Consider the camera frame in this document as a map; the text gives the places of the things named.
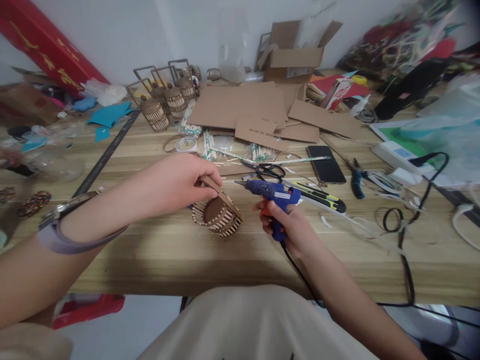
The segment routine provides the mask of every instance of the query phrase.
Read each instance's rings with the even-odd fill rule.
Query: blue glue gun
[[[262,180],[247,180],[235,181],[237,184],[244,186],[254,195],[260,195],[267,201],[273,201],[284,212],[287,212],[287,205],[298,204],[302,193],[300,190],[290,187],[285,191],[285,187],[281,183],[262,181]],[[267,208],[265,208],[260,215],[272,216]],[[272,218],[272,237],[275,241],[282,242],[285,239],[285,230],[283,225],[275,218]]]

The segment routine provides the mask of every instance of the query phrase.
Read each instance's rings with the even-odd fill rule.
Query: power strip
[[[419,167],[413,165],[409,160],[416,159],[418,156],[408,151],[403,146],[397,144],[395,141],[385,141],[379,143],[371,148],[371,152],[392,166],[394,169],[402,168],[410,173],[418,175],[435,170],[435,168],[428,163],[424,163]]]

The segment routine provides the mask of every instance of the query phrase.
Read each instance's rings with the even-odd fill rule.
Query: smartphone
[[[325,184],[345,184],[347,182],[329,146],[307,146],[306,153],[312,158],[330,157],[328,160],[311,161],[311,166],[319,182]]]

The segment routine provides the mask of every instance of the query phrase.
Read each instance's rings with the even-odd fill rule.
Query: purple watch strap
[[[108,243],[110,240],[115,239],[118,235],[123,233],[126,228],[128,228],[128,225],[97,241],[74,242],[60,232],[59,221],[55,219],[41,229],[36,236],[44,247],[50,249],[54,253],[73,255],[87,252]]]

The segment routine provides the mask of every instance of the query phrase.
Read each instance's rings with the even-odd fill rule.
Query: wristwatch
[[[39,231],[36,235],[40,243],[54,253],[73,255],[95,249],[103,244],[108,243],[110,240],[113,240],[118,235],[123,233],[128,226],[125,226],[119,231],[110,234],[107,237],[101,238],[100,240],[91,242],[75,242],[60,232],[60,220],[65,215],[71,213],[80,205],[94,198],[101,192],[102,188],[98,189],[97,191],[90,191],[73,197],[64,203],[57,205],[53,210],[42,216],[40,224],[38,225]]]

